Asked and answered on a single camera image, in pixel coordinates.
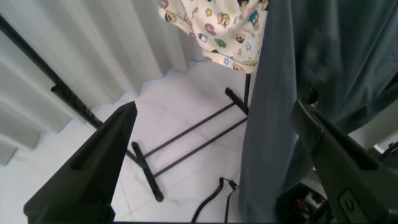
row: hanging clothing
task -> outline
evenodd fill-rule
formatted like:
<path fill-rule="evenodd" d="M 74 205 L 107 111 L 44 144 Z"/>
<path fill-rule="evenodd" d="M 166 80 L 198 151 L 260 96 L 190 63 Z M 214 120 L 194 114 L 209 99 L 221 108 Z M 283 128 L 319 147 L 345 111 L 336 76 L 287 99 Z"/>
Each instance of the hanging clothing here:
<path fill-rule="evenodd" d="M 398 97 L 397 1 L 271 1 L 266 27 L 243 146 L 244 222 L 275 222 L 278 196 L 312 168 L 289 121 L 297 99 L 349 133 Z"/>
<path fill-rule="evenodd" d="M 251 73 L 257 67 L 268 0 L 159 0 L 166 21 L 195 38 L 208 60 Z"/>

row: white curtain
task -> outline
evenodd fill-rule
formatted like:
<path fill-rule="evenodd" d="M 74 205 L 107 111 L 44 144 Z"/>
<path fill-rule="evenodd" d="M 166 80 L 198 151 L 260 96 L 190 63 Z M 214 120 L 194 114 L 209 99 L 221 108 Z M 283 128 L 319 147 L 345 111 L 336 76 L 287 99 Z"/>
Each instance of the white curtain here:
<path fill-rule="evenodd" d="M 155 0 L 0 1 L 1 15 L 90 108 L 138 95 L 144 82 L 201 59 L 196 42 L 157 10 Z M 0 45 L 1 164 L 77 114 L 2 32 Z"/>

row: floor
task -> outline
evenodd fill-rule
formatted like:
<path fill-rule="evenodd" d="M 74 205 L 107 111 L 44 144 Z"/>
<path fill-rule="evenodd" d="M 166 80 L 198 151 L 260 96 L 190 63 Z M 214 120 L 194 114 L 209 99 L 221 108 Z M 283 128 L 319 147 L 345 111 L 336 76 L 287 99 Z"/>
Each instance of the floor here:
<path fill-rule="evenodd" d="M 94 110 L 105 120 L 118 107 L 136 101 L 138 115 L 131 141 L 148 152 L 230 103 L 225 87 L 243 95 L 244 75 L 209 62 L 192 62 L 188 72 L 171 71 L 165 78 L 148 82 L 138 98 L 124 94 L 113 105 Z M 233 125 L 244 114 L 232 107 L 192 133 L 148 158 L 156 172 L 201 143 Z M 153 197 L 141 169 L 125 158 L 112 206 L 117 221 L 189 222 L 199 204 L 218 186 L 218 178 L 239 180 L 241 151 L 246 124 L 210 144 L 157 181 L 165 199 Z M 33 151 L 18 150 L 6 167 L 0 168 L 0 223 L 26 223 L 25 202 L 88 139 L 94 129 L 78 119 L 58 134 L 44 134 Z M 222 222 L 227 195 L 222 193 L 201 212 L 198 222 Z M 236 197 L 229 220 L 238 222 Z"/>

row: gray fabric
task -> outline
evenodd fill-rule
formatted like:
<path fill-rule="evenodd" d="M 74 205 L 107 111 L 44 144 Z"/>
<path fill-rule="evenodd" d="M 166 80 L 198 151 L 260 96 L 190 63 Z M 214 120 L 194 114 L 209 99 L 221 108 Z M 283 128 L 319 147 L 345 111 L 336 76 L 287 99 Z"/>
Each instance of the gray fabric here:
<path fill-rule="evenodd" d="M 343 131 L 398 96 L 397 1 L 270 1 L 242 154 L 244 222 L 274 222 L 274 204 L 312 166 L 289 123 L 296 99 Z"/>

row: dark gray garment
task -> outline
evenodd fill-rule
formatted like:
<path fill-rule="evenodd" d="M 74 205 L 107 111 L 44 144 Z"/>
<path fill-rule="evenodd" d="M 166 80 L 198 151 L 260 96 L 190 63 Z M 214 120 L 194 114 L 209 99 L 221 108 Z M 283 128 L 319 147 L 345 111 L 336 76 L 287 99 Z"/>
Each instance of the dark gray garment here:
<path fill-rule="evenodd" d="M 245 222 L 274 222 L 277 197 L 312 167 L 294 147 L 297 99 L 343 131 L 398 96 L 397 1 L 270 1 L 244 138 L 239 209 Z"/>

